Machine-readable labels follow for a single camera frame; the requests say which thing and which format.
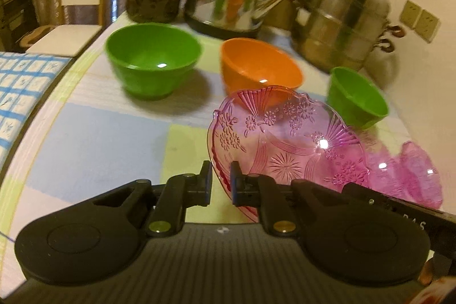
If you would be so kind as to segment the stainless steel steamer pot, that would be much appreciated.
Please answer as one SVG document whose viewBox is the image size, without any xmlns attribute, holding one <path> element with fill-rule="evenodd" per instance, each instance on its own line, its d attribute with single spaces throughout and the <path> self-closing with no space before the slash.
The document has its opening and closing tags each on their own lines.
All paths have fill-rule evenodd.
<svg viewBox="0 0 456 304">
<path fill-rule="evenodd" d="M 291 45 L 321 71 L 335 67 L 361 70 L 376 48 L 391 53 L 386 34 L 403 38 L 404 28 L 391 24 L 389 0 L 300 0 L 291 27 Z"/>
</svg>

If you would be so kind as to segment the beige wall socket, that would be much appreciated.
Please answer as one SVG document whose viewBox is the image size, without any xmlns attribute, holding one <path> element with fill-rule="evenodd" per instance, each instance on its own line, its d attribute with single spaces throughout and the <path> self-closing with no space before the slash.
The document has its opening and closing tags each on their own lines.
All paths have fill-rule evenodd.
<svg viewBox="0 0 456 304">
<path fill-rule="evenodd" d="M 422 9 L 410 0 L 405 2 L 399 20 L 406 27 L 414 30 L 427 43 L 433 42 L 441 25 L 441 21 L 436 15 Z"/>
</svg>

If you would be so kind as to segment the large pink glass plate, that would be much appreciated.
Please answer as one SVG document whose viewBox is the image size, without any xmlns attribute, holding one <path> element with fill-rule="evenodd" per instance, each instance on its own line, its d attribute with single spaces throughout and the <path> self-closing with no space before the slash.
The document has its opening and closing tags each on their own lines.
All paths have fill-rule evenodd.
<svg viewBox="0 0 456 304">
<path fill-rule="evenodd" d="M 230 168 L 264 174 L 279 184 L 306 180 L 340 192 L 347 183 L 369 184 L 360 139 L 328 104 L 283 86 L 242 89 L 213 113 L 209 156 L 231 195 Z"/>
</svg>

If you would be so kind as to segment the small pink glass bowl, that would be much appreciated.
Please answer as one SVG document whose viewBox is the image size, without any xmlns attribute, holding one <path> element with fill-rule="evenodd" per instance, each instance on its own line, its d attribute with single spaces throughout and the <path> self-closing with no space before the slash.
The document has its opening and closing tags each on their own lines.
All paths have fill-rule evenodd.
<svg viewBox="0 0 456 304">
<path fill-rule="evenodd" d="M 369 188 L 424 207 L 442 206 L 440 175 L 428 153 L 418 144 L 403 143 L 395 156 L 381 144 L 377 150 L 366 151 L 366 161 Z"/>
</svg>

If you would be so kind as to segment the small green plastic bowl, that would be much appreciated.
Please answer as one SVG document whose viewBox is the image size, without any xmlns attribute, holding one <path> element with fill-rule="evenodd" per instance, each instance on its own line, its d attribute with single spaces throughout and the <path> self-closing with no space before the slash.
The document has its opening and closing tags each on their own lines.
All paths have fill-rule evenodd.
<svg viewBox="0 0 456 304">
<path fill-rule="evenodd" d="M 330 72 L 326 103 L 347 126 L 360 130 L 372 127 L 390 113 L 383 95 L 367 78 L 341 66 Z"/>
</svg>

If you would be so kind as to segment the pastel checkered tablecloth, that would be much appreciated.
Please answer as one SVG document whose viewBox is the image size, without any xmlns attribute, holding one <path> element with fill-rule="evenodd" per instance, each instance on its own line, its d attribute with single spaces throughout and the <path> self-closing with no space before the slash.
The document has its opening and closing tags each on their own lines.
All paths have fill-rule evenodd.
<svg viewBox="0 0 456 304">
<path fill-rule="evenodd" d="M 191 208 L 183 231 L 152 243 L 135 265 L 85 287 L 26 279 L 15 258 L 22 228 L 41 216 L 139 178 L 163 183 L 197 172 L 206 131 L 224 98 L 220 41 L 201 37 L 203 55 L 170 97 L 128 96 L 101 35 L 74 63 L 31 123 L 1 186 L 1 297 L 4 303 L 405 303 L 410 282 L 389 289 L 335 281 L 250 225 L 213 184 L 208 207 Z"/>
</svg>

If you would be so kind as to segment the large green plastic bowl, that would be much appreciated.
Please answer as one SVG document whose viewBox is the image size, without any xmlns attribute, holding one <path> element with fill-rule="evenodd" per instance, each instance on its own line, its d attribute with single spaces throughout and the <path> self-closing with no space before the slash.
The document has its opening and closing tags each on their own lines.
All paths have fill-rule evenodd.
<svg viewBox="0 0 456 304">
<path fill-rule="evenodd" d="M 175 26 L 125 26 L 106 40 L 105 51 L 125 91 L 141 99 L 170 95 L 192 72 L 203 53 L 199 40 Z"/>
</svg>

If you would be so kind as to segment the orange plastic bowl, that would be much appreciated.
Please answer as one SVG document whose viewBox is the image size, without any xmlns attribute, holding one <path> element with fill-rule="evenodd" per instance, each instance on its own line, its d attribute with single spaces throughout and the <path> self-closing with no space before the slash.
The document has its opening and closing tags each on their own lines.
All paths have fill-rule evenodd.
<svg viewBox="0 0 456 304">
<path fill-rule="evenodd" d="M 231 38 L 220 46 L 222 79 L 228 94 L 242 89 L 285 86 L 297 89 L 304 75 L 289 54 L 252 38 Z"/>
</svg>

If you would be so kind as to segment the blue white checkered cloth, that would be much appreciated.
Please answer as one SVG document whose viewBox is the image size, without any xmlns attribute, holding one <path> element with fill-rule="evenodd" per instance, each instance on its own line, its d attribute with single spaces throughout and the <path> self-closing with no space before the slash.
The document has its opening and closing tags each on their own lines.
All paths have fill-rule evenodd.
<svg viewBox="0 0 456 304">
<path fill-rule="evenodd" d="M 25 121 L 70 59 L 2 52 L 0 61 L 0 140 L 1 163 L 4 164 Z"/>
</svg>

